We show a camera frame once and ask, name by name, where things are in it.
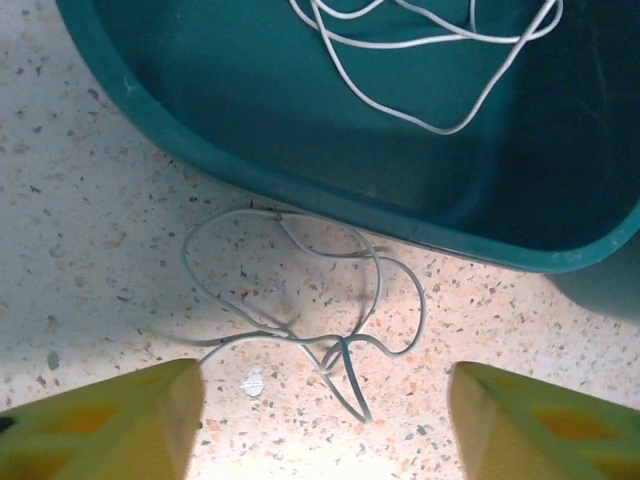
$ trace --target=white cable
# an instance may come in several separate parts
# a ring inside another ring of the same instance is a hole
[[[384,3],[385,0],[382,0],[379,3],[378,1],[379,0],[376,0],[372,2],[370,5],[376,4],[375,7],[378,7],[380,4]],[[556,15],[554,16],[553,20],[549,23],[549,25],[547,25],[541,30],[536,31],[535,34],[530,38],[530,40],[537,40],[539,38],[544,37],[545,35],[549,34],[552,30],[554,30],[555,27],[560,23],[560,20],[562,19],[562,14],[564,11],[564,0],[553,0],[553,1],[557,4]],[[289,5],[291,5],[291,8],[293,9],[293,11],[304,23],[306,23],[308,26],[310,26],[314,30],[318,30],[318,31],[320,30],[318,24],[300,8],[300,5],[298,5],[297,0],[289,0]],[[335,16],[335,18],[340,18],[341,16],[354,15],[357,12],[360,12],[368,8],[369,5],[367,7],[364,7],[361,10],[358,10],[352,13],[344,13],[344,12],[338,12],[336,10],[333,10],[330,7],[327,7],[326,4],[324,4],[324,2],[321,2],[320,0],[318,0],[318,7],[321,10],[326,11],[327,13],[332,12],[331,14]],[[475,2],[473,4],[473,12],[474,12],[474,23],[475,23]],[[431,18],[437,19],[437,23],[439,23],[440,26],[453,25],[449,22],[446,22],[446,20],[442,19],[441,17],[438,17],[434,13],[431,13]],[[327,31],[327,35],[331,40],[334,40],[338,43],[349,45],[351,47],[365,48],[370,50],[396,50],[396,49],[402,49],[402,48],[419,47],[422,45],[429,45],[429,44],[435,44],[435,43],[455,42],[460,40],[478,40],[484,43],[513,45],[521,38],[520,36],[504,37],[504,36],[493,36],[493,35],[480,35],[480,34],[477,34],[477,32],[473,30],[473,28],[471,30],[464,30],[464,29],[460,29],[459,27],[456,27],[456,28],[461,33],[434,35],[434,36],[420,37],[412,40],[403,40],[403,41],[397,41],[397,42],[370,42],[370,41],[364,41],[364,40],[357,40],[354,38],[349,38],[349,37],[339,35],[330,30]]]
[[[360,18],[367,13],[370,13],[375,8],[379,7],[384,0],[374,0],[366,7],[363,7],[354,12],[338,12],[330,7],[328,7],[322,0],[310,0],[311,9],[313,11],[314,20],[309,18],[301,9],[297,3],[297,0],[289,0],[291,7],[294,12],[300,17],[307,25],[315,28],[320,32],[322,40],[325,44],[325,48],[331,57],[331,60],[338,71],[340,77],[345,82],[345,84],[351,89],[351,91],[364,103],[369,105],[370,107],[379,110],[388,115],[394,116],[401,120],[405,120],[407,122],[413,123],[420,128],[423,128],[427,131],[438,135],[452,135],[454,133],[459,132],[463,128],[465,128],[476,116],[483,103],[495,87],[495,85],[500,81],[502,76],[509,70],[511,65],[513,64],[516,57],[519,55],[520,51],[524,48],[527,42],[532,40],[536,40],[541,38],[552,30],[554,30],[557,25],[560,23],[564,12],[564,1],[563,0],[545,0],[543,5],[538,10],[537,14],[528,25],[524,33],[519,37],[500,37],[500,36],[492,36],[492,35],[484,35],[477,32],[476,25],[476,0],[470,0],[469,5],[469,15],[470,15],[470,25],[471,30],[466,30],[464,28],[458,27],[446,20],[440,18],[430,10],[425,8],[421,8],[415,6],[411,3],[406,2],[405,0],[393,0],[397,5],[404,8],[405,10],[416,13],[420,16],[427,18],[428,20],[436,23],[447,31],[451,32],[448,35],[440,35],[440,36],[432,36],[432,37],[424,37],[414,40],[407,40],[401,42],[363,42],[355,39],[351,39],[348,37],[343,37],[341,35],[337,35],[334,32],[327,29],[324,20],[322,18],[321,10],[334,18],[338,18],[341,20],[353,20],[356,18]],[[553,20],[544,28],[538,30],[544,19],[551,12],[551,10],[556,7],[556,14]],[[362,90],[360,90],[356,84],[353,82],[347,71],[345,70],[338,54],[335,51],[333,46],[333,41],[337,41],[339,43],[343,43],[349,46],[366,48],[366,49],[395,49],[395,48],[410,48],[418,45],[425,45],[428,43],[442,43],[442,42],[450,42],[450,41],[460,41],[460,40],[475,40],[484,43],[497,43],[497,44],[513,44],[513,47],[506,59],[500,66],[500,68],[496,71],[496,73],[491,77],[491,79],[487,82],[484,89],[480,93],[479,97],[476,99],[469,113],[462,119],[460,123],[450,128],[441,128],[433,126],[429,123],[420,120],[419,118],[409,115],[408,113],[402,112],[400,110],[396,110],[387,105],[379,103],[373,100],[371,97],[366,95]]]
[[[469,0],[469,27],[471,27],[471,31],[473,33],[478,33],[478,25],[476,24],[476,5],[476,0]]]
[[[322,10],[327,12],[329,15],[331,15],[331,16],[333,16],[335,18],[338,18],[340,20],[354,20],[356,18],[360,18],[360,17],[365,16],[367,13],[372,12],[373,10],[378,8],[380,5],[382,5],[384,2],[385,2],[385,0],[374,0],[373,2],[371,2],[366,7],[363,7],[361,9],[359,9],[359,10],[355,10],[353,12],[339,12],[338,10],[334,10],[333,8],[329,7],[322,0],[318,0],[318,6]]]
[[[376,290],[375,290],[374,299],[367,313],[360,319],[360,321],[358,321],[355,328],[352,330],[350,334],[346,336],[329,334],[329,335],[321,335],[321,336],[312,337],[312,338],[298,338],[290,329],[286,327],[283,327],[283,326],[272,327],[265,323],[259,322],[258,320],[254,319],[251,315],[249,315],[248,313],[246,313],[244,310],[237,307],[233,303],[229,302],[228,300],[224,300],[219,296],[216,296],[213,293],[211,293],[211,291],[209,291],[202,284],[202,282],[198,280],[198,278],[193,273],[193,270],[191,269],[191,266],[189,265],[189,261],[188,261],[188,249],[189,249],[189,245],[191,244],[191,241],[205,226],[211,225],[214,222],[218,222],[223,219],[237,216],[237,215],[253,215],[253,216],[259,216],[259,217],[276,221],[298,248],[300,248],[303,252],[315,258],[319,258],[323,260],[329,259],[333,261],[351,261],[351,262],[372,260],[374,262],[374,265],[376,267],[376,273],[377,273]],[[291,218],[304,218],[304,219],[311,219],[311,220],[320,221],[320,222],[327,222],[326,220],[323,220],[317,217],[295,213],[295,212],[275,212],[272,210],[261,210],[261,209],[236,209],[236,210],[229,210],[226,212],[222,212],[218,215],[215,215],[214,217],[210,218],[209,220],[195,227],[187,235],[187,237],[184,239],[184,242],[182,244],[180,256],[181,256],[182,264],[185,268],[185,271],[189,276],[189,279],[195,286],[195,288],[203,296],[217,303],[225,310],[228,310],[238,315],[240,318],[245,320],[247,323],[249,323],[251,326],[253,326],[257,330],[253,332],[241,333],[241,334],[231,335],[231,336],[217,338],[213,340],[185,340],[185,339],[178,339],[175,337],[173,338],[175,340],[180,340],[182,342],[189,343],[194,346],[216,347],[213,350],[211,350],[209,353],[207,353],[200,360],[201,365],[204,364],[211,357],[213,357],[216,353],[219,353],[221,350],[225,348],[229,348],[233,345],[237,345],[237,344],[245,343],[249,341],[262,340],[262,341],[270,341],[270,342],[284,342],[284,343],[297,345],[302,350],[302,352],[307,356],[307,358],[310,360],[313,367],[318,371],[322,380],[329,387],[331,392],[335,395],[338,401],[349,411],[349,413],[351,413],[351,415],[353,415],[356,419],[358,419],[363,423],[370,422],[372,420],[371,411],[369,410],[369,406],[364,398],[364,395],[358,383],[358,380],[353,368],[353,363],[351,360],[351,353],[349,352],[349,345],[356,342],[365,342],[370,345],[373,345],[378,350],[380,350],[384,355],[390,358],[397,358],[397,357],[401,357],[403,355],[408,354],[417,345],[425,327],[427,307],[426,307],[426,296],[424,293],[424,289],[422,288],[422,284],[420,283],[420,280],[418,279],[417,275],[408,266],[406,266],[404,263],[400,262],[399,260],[384,256],[384,255],[380,255],[378,252],[381,251],[382,249],[379,247],[372,246],[371,243],[357,230],[349,227],[344,227],[358,242],[364,245],[365,251],[352,252],[352,253],[346,253],[346,254],[318,252],[304,245],[304,243],[300,240],[300,238],[291,229],[291,227],[286,221],[287,219],[291,219]],[[407,274],[407,276],[411,279],[411,281],[416,287],[416,291],[418,293],[418,300],[420,302],[420,308],[419,308],[420,314],[419,314],[416,333],[413,339],[411,340],[411,342],[409,342],[409,344],[404,349],[397,352],[389,350],[389,348],[387,348],[377,338],[371,335],[361,333],[362,330],[367,326],[367,324],[369,323],[373,315],[375,314],[378,303],[380,302],[380,296],[382,293],[382,284],[383,284],[381,263],[383,261],[389,262],[390,264],[400,268],[404,273]],[[327,350],[322,360],[318,360],[318,358],[311,352],[311,350],[309,350],[308,347],[313,344],[317,344],[320,342],[327,342],[327,341],[332,342],[333,345]],[[355,395],[356,401],[360,409],[359,411],[356,410],[356,408],[354,408],[345,399],[345,397],[340,393],[340,391],[338,390],[338,388],[335,386],[335,384],[330,378],[330,375],[335,371],[336,365],[340,359],[342,359],[344,363],[345,372],[347,374],[349,384],[353,389],[353,393]]]

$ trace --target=yellow object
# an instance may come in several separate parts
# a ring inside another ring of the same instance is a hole
[[[640,412],[477,363],[450,406],[468,480],[639,480]]]
[[[195,360],[175,360],[0,414],[0,480],[177,480],[202,410]]]

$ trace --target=terrazzo floor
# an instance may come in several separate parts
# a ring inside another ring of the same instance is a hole
[[[194,291],[179,252],[200,221],[265,202],[200,176],[136,131],[92,78],[52,1],[0,0],[0,25],[0,407],[205,353],[168,335],[246,330]],[[316,248],[354,248],[338,227],[296,228]],[[190,480],[460,479],[447,384],[461,360],[640,408],[637,325],[578,308],[538,275],[371,238],[415,269],[429,308],[426,334],[406,358],[354,348],[375,422],[352,419],[295,347],[245,344],[203,367]],[[302,336],[345,333],[373,292],[370,265],[310,259],[274,222],[212,227],[193,261],[213,291]],[[385,273],[369,331],[400,348],[418,303],[406,277]],[[252,374],[264,382],[256,398],[241,389]]]

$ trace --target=plastic tub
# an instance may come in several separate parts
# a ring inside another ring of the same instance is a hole
[[[364,105],[284,0],[58,5],[131,121],[229,184],[413,244],[539,272],[598,262],[640,225],[634,0],[567,0],[560,26],[525,47],[475,120],[450,137]],[[513,31],[537,8],[493,2],[479,8],[478,28]],[[449,126],[508,48],[453,42],[340,53],[374,98]]]

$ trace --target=tangled white cable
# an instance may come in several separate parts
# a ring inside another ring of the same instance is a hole
[[[363,261],[363,260],[372,260],[376,267],[377,273],[377,281],[376,281],[376,291],[373,298],[373,302],[367,311],[367,313],[357,322],[353,331],[346,335],[337,335],[337,334],[328,334],[321,335],[313,338],[299,338],[297,337],[293,331],[290,329],[283,327],[281,325],[274,327],[271,325],[267,325],[266,323],[262,323],[256,319],[254,319],[247,312],[237,307],[233,303],[228,300],[223,300],[220,296],[214,295],[211,291],[209,291],[203,284],[198,280],[191,269],[188,261],[188,250],[189,245],[193,238],[200,232],[205,226],[211,225],[214,222],[219,222],[224,219],[228,219],[229,217],[237,216],[237,215],[250,215],[257,216],[266,219],[270,219],[272,221],[276,221],[280,227],[286,232],[289,238],[293,241],[293,243],[303,252],[308,255],[319,258],[319,259],[330,259],[333,261]],[[182,263],[185,267],[185,270],[193,283],[193,285],[197,288],[197,290],[209,300],[217,303],[223,309],[228,310],[229,312],[234,313],[240,318],[244,319],[249,325],[256,328],[255,331],[241,333],[238,335],[231,335],[223,338],[217,338],[213,340],[184,340],[178,339],[182,342],[189,343],[191,345],[200,346],[200,347],[215,347],[209,353],[207,353],[201,360],[200,363],[203,364],[207,360],[209,360],[213,355],[219,353],[222,349],[228,348],[232,345],[237,345],[239,343],[244,343],[248,341],[255,340],[263,340],[263,341],[271,341],[271,342],[284,342],[293,345],[297,345],[307,356],[307,358],[311,361],[314,368],[318,371],[321,378],[325,382],[325,384],[329,387],[331,392],[335,395],[338,401],[351,413],[356,419],[363,423],[370,422],[371,411],[369,410],[369,406],[364,398],[362,390],[360,389],[360,385],[358,383],[358,379],[356,377],[356,373],[353,368],[353,363],[351,360],[351,353],[349,352],[349,345],[356,342],[365,342],[373,345],[378,350],[380,350],[384,355],[390,358],[397,358],[403,355],[408,354],[418,343],[420,337],[422,336],[422,332],[424,331],[425,319],[426,319],[426,298],[424,289],[422,288],[422,284],[420,280],[416,276],[416,274],[404,263],[396,260],[394,258],[386,257],[381,255],[379,252],[381,249],[379,247],[374,247],[371,243],[358,231],[353,228],[343,227],[355,238],[358,242],[364,245],[365,250],[360,252],[351,252],[345,254],[335,254],[335,253],[323,253],[318,252],[316,250],[312,250],[302,243],[300,238],[294,233],[289,224],[287,223],[287,219],[291,218],[305,218],[311,219],[315,221],[327,222],[326,220],[304,215],[300,213],[294,212],[276,212],[272,210],[262,210],[262,209],[236,209],[229,210],[226,212],[222,212],[209,220],[201,223],[197,227],[195,227],[185,238],[182,250],[181,250],[181,259]],[[411,342],[406,346],[406,348],[394,352],[389,350],[380,340],[377,338],[361,333],[362,330],[367,326],[371,318],[376,313],[376,309],[380,302],[380,296],[382,292],[382,271],[381,271],[381,262],[389,262],[392,265],[400,268],[407,276],[411,279],[413,284],[416,287],[416,291],[418,293],[418,299],[420,302],[420,316],[418,320],[418,326],[416,329],[416,333],[411,340]],[[320,342],[332,342],[331,347],[327,350],[322,360],[319,360],[309,349],[310,345],[317,344]],[[336,365],[342,359],[345,367],[345,371],[347,374],[347,378],[349,380],[349,384],[353,389],[353,392],[356,397],[356,401],[358,402],[358,406],[360,407],[360,411],[356,410],[340,393],[338,388],[335,386],[333,381],[331,380],[331,374],[335,372]]]
[[[356,40],[353,38],[338,35],[328,30],[327,27],[325,26],[325,23],[322,17],[323,13],[326,15],[330,15],[331,17],[338,20],[345,20],[345,21],[355,20],[371,13],[373,10],[375,10],[380,5],[382,5],[385,1],[393,1],[401,8],[404,8],[405,10],[408,10],[410,12],[413,12],[415,14],[418,14],[430,20],[436,25],[439,25],[440,27],[447,30],[449,33],[446,35],[421,37],[421,38],[406,40],[401,42],[367,42],[367,41]],[[313,19],[310,18],[306,13],[304,13],[304,11],[300,8],[300,5],[298,4],[298,0],[289,0],[291,7],[293,8],[294,12],[298,15],[298,17],[300,17],[300,19],[302,19],[302,21],[304,21],[307,25],[309,25],[310,27],[320,32],[320,35],[322,36],[322,40],[325,44],[327,52],[329,53],[329,56],[331,57],[331,60],[333,61],[333,64],[338,70],[340,77],[342,77],[342,80],[344,81],[344,83],[347,84],[347,86],[351,89],[351,91],[358,98],[360,98],[360,100],[362,100],[364,103],[366,103],[370,107],[375,108],[376,110],[379,110],[388,115],[413,123],[419,126],[420,128],[423,128],[425,130],[428,130],[429,132],[432,132],[438,135],[452,135],[454,133],[459,132],[463,128],[465,128],[471,122],[471,120],[473,120],[473,118],[476,116],[476,114],[482,107],[482,104],[485,102],[485,100],[491,93],[491,90],[493,90],[493,88],[498,83],[498,81],[500,81],[502,76],[507,72],[507,70],[509,70],[514,60],[518,56],[518,54],[524,48],[525,44],[532,40],[541,38],[547,35],[548,33],[550,33],[552,30],[554,30],[556,26],[560,23],[560,19],[562,18],[562,14],[564,10],[564,0],[544,0],[543,5],[540,7],[537,14],[534,16],[533,20],[531,20],[531,23],[525,29],[522,35],[520,35],[519,37],[501,37],[501,36],[485,35],[477,32],[477,26],[476,26],[477,0],[469,1],[470,30],[461,28],[457,25],[447,22],[446,20],[442,19],[441,17],[431,12],[430,10],[427,10],[422,7],[418,7],[405,0],[373,0],[371,3],[369,3],[365,7],[353,12],[337,11],[329,7],[328,5],[326,5],[322,0],[310,0],[310,2],[311,2],[311,9],[313,11],[313,16],[314,16]],[[538,30],[538,28],[540,27],[544,19],[547,17],[547,15],[554,8],[554,6],[556,7],[556,13],[553,20],[546,27]],[[506,59],[504,60],[500,68],[498,68],[496,73],[487,82],[484,89],[480,93],[479,97],[473,104],[469,113],[463,118],[463,120],[460,123],[450,128],[440,128],[440,127],[433,126],[429,123],[424,122],[423,120],[420,120],[417,117],[414,117],[413,115],[409,115],[408,113],[402,112],[400,110],[396,110],[394,108],[391,108],[387,105],[383,105],[382,103],[379,103],[373,100],[371,97],[366,95],[362,90],[360,90],[360,88],[356,86],[353,80],[351,80],[351,77],[349,76],[344,66],[342,65],[342,62],[340,61],[340,58],[338,57],[338,54],[336,53],[335,48],[333,46],[333,42],[335,41],[335,42],[339,42],[345,45],[358,47],[358,48],[399,49],[399,48],[411,48],[411,47],[417,47],[420,45],[443,43],[443,42],[454,42],[454,41],[461,41],[461,40],[475,40],[475,41],[485,42],[485,43],[513,45],[513,47],[511,48],[511,51],[507,55]]]

